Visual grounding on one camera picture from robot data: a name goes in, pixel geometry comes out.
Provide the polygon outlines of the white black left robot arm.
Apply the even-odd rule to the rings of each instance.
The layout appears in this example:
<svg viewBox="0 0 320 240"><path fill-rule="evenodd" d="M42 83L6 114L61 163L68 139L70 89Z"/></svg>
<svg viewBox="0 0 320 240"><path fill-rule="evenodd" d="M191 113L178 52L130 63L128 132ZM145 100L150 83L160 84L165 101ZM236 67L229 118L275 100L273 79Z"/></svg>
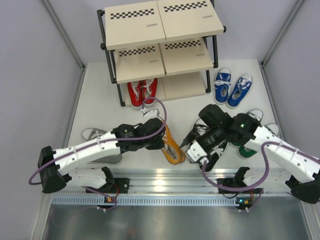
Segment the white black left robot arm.
<svg viewBox="0 0 320 240"><path fill-rule="evenodd" d="M95 139L69 148L44 147L38 160L42 192L52 194L66 187L86 187L109 193L116 183L111 170L108 167L84 168L83 165L140 149L160 150L165 145L164 133L164 122L151 118L136 125L121 124Z"/></svg>

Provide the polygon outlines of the red sneaker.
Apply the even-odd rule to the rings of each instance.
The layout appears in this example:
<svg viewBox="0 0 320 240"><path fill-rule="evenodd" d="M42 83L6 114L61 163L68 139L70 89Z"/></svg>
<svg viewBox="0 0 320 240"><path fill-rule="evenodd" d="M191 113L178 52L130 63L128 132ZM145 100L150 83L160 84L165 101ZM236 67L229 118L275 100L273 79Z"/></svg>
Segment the red sneaker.
<svg viewBox="0 0 320 240"><path fill-rule="evenodd" d="M140 108L143 102L142 81L132 81L127 83L127 89L131 105Z"/></svg>
<svg viewBox="0 0 320 240"><path fill-rule="evenodd" d="M142 84L143 87L143 99L146 99L144 101L145 106L151 106L155 103L154 97L157 93L158 88L158 78L151 78L146 79L143 81Z"/></svg>

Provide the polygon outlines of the orange sneaker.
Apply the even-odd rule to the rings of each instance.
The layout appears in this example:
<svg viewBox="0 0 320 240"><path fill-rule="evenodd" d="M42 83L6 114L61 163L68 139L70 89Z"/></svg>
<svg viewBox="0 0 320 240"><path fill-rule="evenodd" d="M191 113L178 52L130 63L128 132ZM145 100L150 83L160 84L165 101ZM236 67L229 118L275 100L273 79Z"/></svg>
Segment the orange sneaker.
<svg viewBox="0 0 320 240"><path fill-rule="evenodd" d="M161 149L161 151L170 164L178 165L186 160L186 154L174 140L167 124L165 125L162 140L164 142L164 147Z"/></svg>

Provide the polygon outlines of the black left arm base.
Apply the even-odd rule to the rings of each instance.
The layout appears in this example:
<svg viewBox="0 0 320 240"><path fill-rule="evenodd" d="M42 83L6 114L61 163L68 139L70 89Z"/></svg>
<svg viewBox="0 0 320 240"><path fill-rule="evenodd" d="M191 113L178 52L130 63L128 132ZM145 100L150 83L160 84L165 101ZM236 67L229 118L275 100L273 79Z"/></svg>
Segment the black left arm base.
<svg viewBox="0 0 320 240"><path fill-rule="evenodd" d="M89 189L104 194L127 194L129 191L130 179L124 177L114 178L114 184L105 184L100 188L89 187Z"/></svg>

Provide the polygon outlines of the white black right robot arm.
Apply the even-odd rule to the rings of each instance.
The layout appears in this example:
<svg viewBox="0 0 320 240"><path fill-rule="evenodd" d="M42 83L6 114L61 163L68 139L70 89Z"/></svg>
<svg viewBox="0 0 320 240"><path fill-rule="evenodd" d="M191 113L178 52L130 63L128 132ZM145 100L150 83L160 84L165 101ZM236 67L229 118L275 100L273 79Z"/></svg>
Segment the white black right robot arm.
<svg viewBox="0 0 320 240"><path fill-rule="evenodd" d="M291 146L280 139L256 118L239 113L231 117L216 104L208 104L198 114L204 122L204 132L191 130L182 141L181 148L189 146L186 156L190 163L202 166L203 178L212 186L224 192L245 193L261 187L270 172L269 161L281 166L289 173L284 180L275 179L278 187L290 190L293 197L309 204L320 200L320 159ZM205 169L211 156L221 153L222 143L238 144L261 153L265 170L256 182L249 167L240 167L232 180L219 184L208 178Z"/></svg>

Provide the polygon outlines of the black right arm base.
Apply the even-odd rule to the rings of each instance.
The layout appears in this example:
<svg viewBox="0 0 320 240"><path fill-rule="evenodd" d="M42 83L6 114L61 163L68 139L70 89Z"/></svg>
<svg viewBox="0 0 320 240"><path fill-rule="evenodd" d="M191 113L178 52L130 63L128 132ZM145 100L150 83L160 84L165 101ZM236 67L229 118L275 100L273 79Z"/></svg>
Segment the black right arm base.
<svg viewBox="0 0 320 240"><path fill-rule="evenodd" d="M217 183L228 188L244 188L247 184L244 182L245 174L250 170L249 167L241 167L234 175L233 178L218 178ZM220 194L260 194L263 192L262 188L253 188L246 191L230 191L219 189Z"/></svg>

